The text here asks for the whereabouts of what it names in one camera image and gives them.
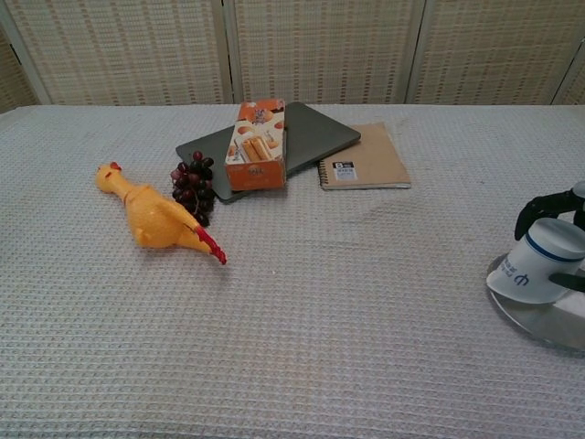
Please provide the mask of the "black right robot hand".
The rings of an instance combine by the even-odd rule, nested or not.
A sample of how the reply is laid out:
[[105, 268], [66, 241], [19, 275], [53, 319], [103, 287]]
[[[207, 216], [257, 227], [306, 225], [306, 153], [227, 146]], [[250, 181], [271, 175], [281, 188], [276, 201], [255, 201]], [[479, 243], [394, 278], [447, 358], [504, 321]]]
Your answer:
[[584, 183], [529, 201], [518, 214], [515, 239], [557, 265], [549, 282], [582, 293], [577, 269], [584, 262]]

